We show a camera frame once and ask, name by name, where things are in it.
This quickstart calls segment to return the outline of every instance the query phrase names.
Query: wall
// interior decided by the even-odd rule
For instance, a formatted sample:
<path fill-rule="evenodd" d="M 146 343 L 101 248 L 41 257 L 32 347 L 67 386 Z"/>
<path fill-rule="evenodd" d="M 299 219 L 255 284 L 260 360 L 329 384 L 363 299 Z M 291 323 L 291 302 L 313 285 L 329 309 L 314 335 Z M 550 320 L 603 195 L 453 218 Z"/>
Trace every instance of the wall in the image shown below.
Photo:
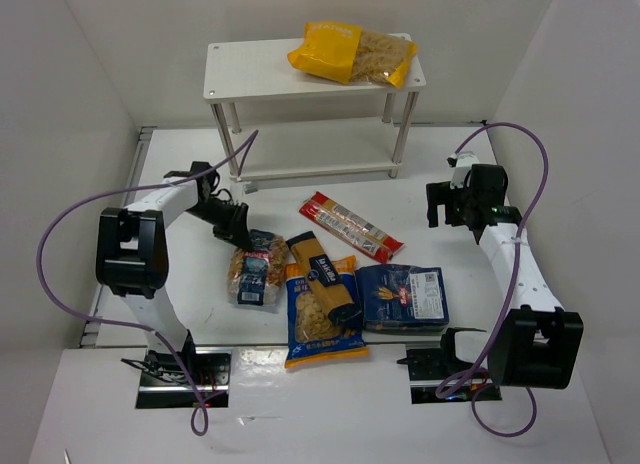
<path fill-rule="evenodd" d="M 579 369 L 613 463 L 637 462 L 640 424 L 640 0 L 554 0 L 493 121 L 514 121 L 546 144 L 551 175 L 529 231 L 541 268 L 585 337 Z M 528 204 L 537 148 L 515 131 L 491 133 Z"/>
<path fill-rule="evenodd" d="M 0 42 L 0 449 L 26 462 L 61 350 L 82 326 L 40 289 L 38 239 L 62 208 L 123 183 L 137 134 L 64 0 L 0 0 Z M 65 222 L 46 254 L 51 284 L 82 310 L 105 205 Z"/>
<path fill-rule="evenodd" d="M 408 32 L 428 83 L 421 121 L 489 118 L 550 0 L 67 0 L 138 125 L 212 126 L 202 101 L 211 42 L 292 38 L 307 20 Z M 377 115 L 376 100 L 238 106 L 241 119 Z M 397 105 L 396 114 L 402 111 Z"/>

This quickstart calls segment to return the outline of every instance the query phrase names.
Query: shelf top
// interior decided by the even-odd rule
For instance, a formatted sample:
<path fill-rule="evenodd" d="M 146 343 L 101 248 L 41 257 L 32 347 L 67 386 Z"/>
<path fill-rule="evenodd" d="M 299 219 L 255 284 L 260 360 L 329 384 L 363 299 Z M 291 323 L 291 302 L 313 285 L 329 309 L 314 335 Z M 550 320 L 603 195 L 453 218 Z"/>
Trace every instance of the shelf top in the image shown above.
<path fill-rule="evenodd" d="M 411 39 L 409 34 L 392 34 Z M 209 44 L 204 78 L 204 98 L 211 104 L 291 97 L 350 94 L 384 94 L 420 91 L 426 81 L 418 56 L 414 56 L 405 85 L 340 84 L 294 69 L 287 54 L 303 39 L 220 42 Z"/>

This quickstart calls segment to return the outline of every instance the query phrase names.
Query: cable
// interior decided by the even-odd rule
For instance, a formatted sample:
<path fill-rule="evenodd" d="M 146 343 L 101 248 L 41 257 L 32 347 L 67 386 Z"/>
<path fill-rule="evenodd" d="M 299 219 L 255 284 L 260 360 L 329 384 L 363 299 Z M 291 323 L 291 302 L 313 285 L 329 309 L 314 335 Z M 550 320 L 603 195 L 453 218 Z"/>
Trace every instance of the cable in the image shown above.
<path fill-rule="evenodd" d="M 540 196 L 542 195 L 542 192 L 544 191 L 544 188 L 547 185 L 547 178 L 549 177 L 549 156 L 547 155 L 547 150 L 544 148 L 542 141 L 540 141 L 540 139 L 529 129 L 523 126 L 520 126 L 518 124 L 513 124 L 511 122 L 494 122 L 492 124 L 487 124 L 485 126 L 482 126 L 480 129 L 477 129 L 476 131 L 474 131 L 469 137 L 467 137 L 464 140 L 462 144 L 460 144 L 460 146 L 458 146 L 458 148 L 455 151 L 455 154 L 459 154 L 460 151 L 462 151 L 462 149 L 464 149 L 466 145 L 469 144 L 469 142 L 471 142 L 471 140 L 474 137 L 476 137 L 478 134 L 480 134 L 481 132 L 485 132 L 494 127 L 510 127 L 512 129 L 516 129 L 520 132 L 523 132 L 527 136 L 529 136 L 533 140 L 533 142 L 536 143 L 536 145 L 538 146 L 538 149 L 540 149 L 540 153 L 542 154 L 542 165 L 543 165 L 542 178 L 540 179 L 540 185 L 538 186 L 538 190 L 536 191 L 535 196 L 531 200 L 531 204 L 529 204 L 529 207 L 527 208 L 526 212 L 522 216 L 522 220 L 520 221 L 520 224 L 518 225 L 518 230 L 516 231 L 515 256 L 513 260 L 513 271 L 511 272 L 511 280 L 509 281 L 507 294 L 505 295 L 504 303 L 502 304 L 502 309 L 500 309 L 500 314 L 498 315 L 496 324 L 493 327 L 493 331 L 491 331 L 491 335 L 489 336 L 487 343 L 482 349 L 482 352 L 480 352 L 480 355 L 478 356 L 476 361 L 472 364 L 472 366 L 469 369 L 467 369 L 466 371 L 456 372 L 455 374 L 447 377 L 444 381 L 440 383 L 440 385 L 436 389 L 436 396 L 439 399 L 446 399 L 453 393 L 457 392 L 458 390 L 460 390 L 460 388 L 464 385 L 466 381 L 468 381 L 470 378 L 472 378 L 475 375 L 478 369 L 480 369 L 480 366 L 482 365 L 482 361 L 484 361 L 484 359 L 487 357 L 487 355 L 489 354 L 489 351 L 491 350 L 491 347 L 493 347 L 493 344 L 495 343 L 496 338 L 498 337 L 498 333 L 500 332 L 500 327 L 502 326 L 502 323 L 504 322 L 507 316 L 507 313 L 509 312 L 509 305 L 511 303 L 511 299 L 513 298 L 516 282 L 518 280 L 518 269 L 520 267 L 520 237 L 522 236 L 522 232 L 524 231 L 524 228 L 527 223 L 527 220 L 529 219 L 529 216 L 531 215 L 531 213 L 533 212 L 533 209 L 536 207 L 536 205 L 538 204 L 538 201 L 540 200 Z M 448 384 L 456 379 L 458 382 L 448 387 Z M 478 423 L 480 423 L 480 425 L 483 428 L 485 428 L 486 430 L 488 430 L 489 432 L 495 435 L 502 436 L 502 437 L 519 436 L 527 432 L 529 429 L 531 429 L 537 417 L 536 402 L 535 402 L 535 398 L 533 397 L 533 393 L 531 392 L 531 389 L 529 389 L 528 387 L 526 388 L 527 392 L 529 393 L 529 396 L 531 397 L 531 402 L 533 404 L 533 415 L 532 415 L 531 421 L 520 431 L 510 433 L 510 434 L 504 434 L 504 433 L 499 433 L 498 431 L 494 431 L 493 429 L 489 428 L 484 422 L 482 422 L 482 420 L 478 416 L 475 410 L 475 400 L 477 398 L 477 394 L 482 389 L 479 389 L 478 391 L 476 391 L 476 394 L 474 395 L 471 401 L 471 406 L 473 410 L 473 415 L 475 416 L 476 420 L 478 421 Z"/>
<path fill-rule="evenodd" d="M 47 243 L 47 239 L 49 239 L 49 236 L 51 235 L 55 227 L 67 215 L 71 214 L 73 211 L 75 211 L 79 207 L 82 207 L 85 204 L 89 204 L 90 202 L 96 201 L 98 199 L 102 199 L 104 197 L 115 196 L 117 194 L 124 194 L 128 192 L 165 189 L 167 187 L 179 186 L 181 184 L 184 184 L 189 181 L 193 181 L 195 179 L 200 179 L 201 177 L 204 177 L 207 174 L 210 174 L 215 170 L 219 169 L 220 167 L 224 166 L 226 163 L 228 163 L 231 159 L 233 159 L 236 155 L 238 155 L 242 151 L 244 151 L 244 156 L 246 157 L 257 135 L 258 135 L 258 131 L 257 130 L 253 131 L 253 133 L 249 136 L 249 138 L 240 147 L 238 147 L 238 149 L 236 149 L 230 156 L 227 156 L 225 159 L 218 162 L 216 165 L 207 169 L 206 171 L 200 172 L 198 174 L 194 174 L 193 176 L 187 177 L 185 179 L 180 179 L 179 181 L 174 181 L 172 183 L 166 183 L 166 184 L 151 184 L 147 186 L 137 186 L 137 187 L 130 187 L 125 189 L 118 189 L 115 191 L 106 191 L 100 194 L 95 194 L 93 196 L 86 197 L 76 202 L 75 204 L 69 206 L 67 209 L 65 209 L 60 214 L 58 214 L 58 216 L 51 222 L 51 224 L 49 224 L 47 229 L 44 231 L 44 234 L 42 235 L 40 242 L 38 243 L 38 250 L 36 252 L 36 271 L 38 273 L 38 280 L 40 281 L 40 285 L 42 286 L 42 289 L 44 290 L 47 297 L 64 312 L 72 315 L 73 317 L 76 317 L 78 319 L 82 319 L 88 322 L 98 322 L 100 324 L 108 324 L 113 326 L 131 327 L 134 329 L 140 329 L 145 332 L 150 332 L 153 335 L 155 335 L 158 339 L 160 339 L 160 341 L 167 347 L 167 349 L 175 359 L 176 363 L 178 364 L 178 367 L 180 367 L 180 370 L 184 373 L 187 379 L 187 382 L 189 386 L 191 386 L 191 389 L 193 390 L 193 394 L 195 395 L 196 400 L 198 401 L 198 407 L 194 409 L 193 414 L 191 415 L 191 430 L 197 436 L 204 436 L 207 433 L 207 430 L 209 429 L 209 415 L 207 414 L 206 402 L 205 402 L 205 399 L 202 397 L 202 394 L 200 393 L 200 391 L 198 391 L 196 383 L 193 381 L 193 378 L 189 374 L 189 371 L 187 370 L 187 367 L 185 366 L 184 362 L 178 355 L 178 352 L 173 348 L 173 346 L 169 343 L 169 341 L 162 334 L 160 334 L 158 331 L 156 331 L 150 326 L 139 324 L 137 322 L 117 321 L 113 319 L 103 319 L 101 317 L 90 316 L 89 314 L 76 311 L 75 309 L 72 309 L 66 304 L 64 304 L 60 299 L 58 299 L 58 297 L 53 293 L 53 291 L 49 287 L 49 283 L 47 282 L 47 279 L 45 278 L 45 275 L 44 275 L 44 266 L 42 264 L 42 256 L 44 253 L 45 244 Z M 202 430 L 199 430 L 196 427 L 196 423 L 195 423 L 198 410 L 201 410 L 203 414 Z"/>

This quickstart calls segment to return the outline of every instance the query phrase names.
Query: black and brown package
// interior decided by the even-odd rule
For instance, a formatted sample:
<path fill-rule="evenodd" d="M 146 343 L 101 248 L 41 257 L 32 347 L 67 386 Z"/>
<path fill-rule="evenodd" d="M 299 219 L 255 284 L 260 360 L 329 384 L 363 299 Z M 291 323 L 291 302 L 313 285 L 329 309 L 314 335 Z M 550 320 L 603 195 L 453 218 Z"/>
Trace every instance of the black and brown package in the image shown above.
<path fill-rule="evenodd" d="M 287 245 L 322 311 L 333 324 L 352 322 L 361 314 L 360 306 L 353 302 L 340 274 L 312 231 L 289 239 Z"/>

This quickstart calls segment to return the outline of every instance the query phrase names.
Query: metal frame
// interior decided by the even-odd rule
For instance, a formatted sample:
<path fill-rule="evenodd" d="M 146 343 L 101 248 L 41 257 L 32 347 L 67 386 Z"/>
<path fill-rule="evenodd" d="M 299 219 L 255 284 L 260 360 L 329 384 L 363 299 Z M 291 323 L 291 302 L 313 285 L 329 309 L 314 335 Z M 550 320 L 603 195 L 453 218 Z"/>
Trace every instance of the metal frame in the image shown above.
<path fill-rule="evenodd" d="M 393 156 L 391 158 L 391 163 L 399 166 L 402 164 L 402 156 L 404 155 L 404 148 L 407 143 L 407 136 L 409 135 L 409 128 L 411 127 L 411 119 L 413 117 L 413 111 L 416 107 L 416 102 L 418 101 L 418 91 L 410 92 L 407 95 L 407 100 L 405 102 L 404 111 L 402 113 L 402 121 L 400 122 L 400 129 L 398 130 L 398 137 L 396 138 L 396 145 L 393 149 Z M 382 112 L 382 122 L 391 123 L 392 115 L 393 115 L 393 106 L 396 100 L 396 93 L 389 92 L 387 93 L 387 97 L 384 103 L 384 110 Z M 213 117 L 216 120 L 216 125 L 218 127 L 218 133 L 220 134 L 220 140 L 222 141 L 222 147 L 224 149 L 224 153 L 227 157 L 233 154 L 233 142 L 231 141 L 231 134 L 229 133 L 229 125 L 227 124 L 227 119 L 224 115 L 224 110 L 222 108 L 222 103 L 210 104 L 211 112 L 213 113 Z M 239 134 L 242 131 L 240 127 L 240 119 L 238 118 L 238 111 L 236 110 L 236 105 L 233 102 L 229 103 L 229 112 L 231 115 L 231 132 L 233 134 Z M 238 178 L 239 168 L 238 161 L 236 158 L 232 158 L 229 161 L 229 170 L 231 177 Z M 398 176 L 398 167 L 394 167 L 389 170 L 389 177 L 394 179 Z"/>

